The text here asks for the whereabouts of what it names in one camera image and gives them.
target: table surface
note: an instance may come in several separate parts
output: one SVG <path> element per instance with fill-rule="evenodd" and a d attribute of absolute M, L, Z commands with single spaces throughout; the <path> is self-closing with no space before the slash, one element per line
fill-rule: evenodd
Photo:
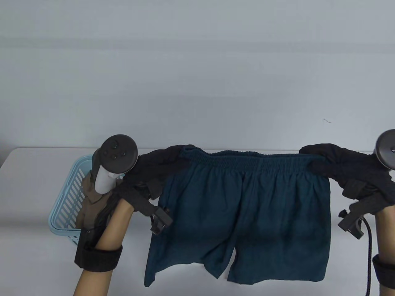
<path fill-rule="evenodd" d="M 95 148 L 18 148 L 0 168 L 1 295 L 53 295 L 55 290 L 57 295 L 72 295 L 81 272 L 73 262 L 75 246 L 66 238 L 52 234 L 47 219 L 74 161 L 94 151 Z M 152 150 L 142 149 L 139 153 L 149 151 Z M 153 285 L 145 288 L 143 275 L 150 221 L 136 213 L 124 240 L 124 252 L 109 295 L 262 295 L 263 291 L 266 295 L 363 295 L 367 236 L 357 241 L 336 226 L 338 212 L 347 208 L 349 201 L 339 197 L 341 189 L 333 182 L 331 190 L 331 255 L 326 277 L 320 283 L 264 281 L 240 286 L 224 280 L 227 271 L 216 280 L 201 265 L 190 264 L 158 273 Z M 372 285 L 374 295 L 378 286 L 375 276 Z"/>

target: basket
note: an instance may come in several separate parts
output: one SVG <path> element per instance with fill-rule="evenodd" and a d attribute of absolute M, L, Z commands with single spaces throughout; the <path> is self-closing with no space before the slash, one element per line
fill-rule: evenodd
<path fill-rule="evenodd" d="M 80 229 L 75 229 L 77 214 L 85 196 L 82 192 L 82 179 L 92 169 L 92 155 L 79 158 L 59 193 L 48 217 L 49 229 L 56 235 L 67 236 L 78 245 Z"/>

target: cable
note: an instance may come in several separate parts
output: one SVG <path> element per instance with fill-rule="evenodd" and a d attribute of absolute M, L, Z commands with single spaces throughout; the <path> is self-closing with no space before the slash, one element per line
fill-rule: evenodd
<path fill-rule="evenodd" d="M 365 217 L 362 217 L 362 221 L 366 225 L 366 229 L 368 230 L 369 237 L 369 247 L 368 247 L 368 280 L 366 285 L 366 294 L 365 296 L 370 295 L 371 283 L 372 283 L 372 230 L 369 226 L 368 221 L 366 221 Z"/>

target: shorts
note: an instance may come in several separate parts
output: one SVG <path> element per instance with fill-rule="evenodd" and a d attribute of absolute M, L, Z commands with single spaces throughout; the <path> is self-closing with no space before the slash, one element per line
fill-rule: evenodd
<path fill-rule="evenodd" d="M 228 281 L 321 281 L 331 240 L 327 178 L 307 169 L 317 155 L 263 155 L 187 147 L 189 169 L 167 181 L 159 205 L 174 220 L 152 236 L 144 285 L 175 264 L 202 263 Z"/>

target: glove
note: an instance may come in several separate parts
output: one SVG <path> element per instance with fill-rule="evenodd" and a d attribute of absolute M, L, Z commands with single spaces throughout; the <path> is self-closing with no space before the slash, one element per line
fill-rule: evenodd
<path fill-rule="evenodd" d="M 367 155 L 334 144 L 308 145 L 301 148 L 299 153 L 325 156 L 326 162 L 313 161 L 309 169 L 335 180 L 342 188 L 350 179 L 366 182 L 369 187 L 357 199 L 378 190 L 387 202 L 395 204 L 395 183 L 391 180 L 389 169 L 374 154 Z"/>
<path fill-rule="evenodd" d="M 123 182 L 113 189 L 113 194 L 129 202 L 135 211 L 149 215 L 146 208 L 149 204 L 141 202 L 141 197 L 156 199 L 169 176 L 190 166 L 188 159 L 179 157 L 184 147 L 176 145 L 139 156 L 134 167 L 125 174 Z"/>

